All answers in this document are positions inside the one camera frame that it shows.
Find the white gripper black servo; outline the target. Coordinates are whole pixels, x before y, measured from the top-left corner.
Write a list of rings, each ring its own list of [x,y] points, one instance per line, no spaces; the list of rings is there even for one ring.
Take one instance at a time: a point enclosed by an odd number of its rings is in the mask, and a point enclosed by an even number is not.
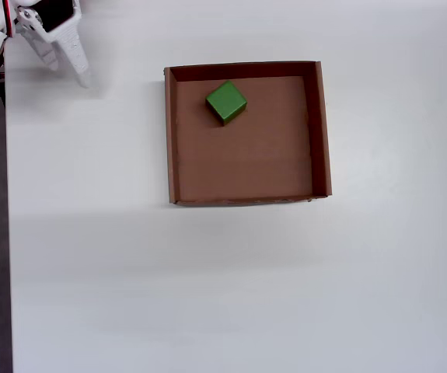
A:
[[[82,19],[78,0],[16,1],[16,31],[38,58],[57,71],[59,58],[73,68],[82,87],[90,85],[89,62],[82,47],[78,25]]]

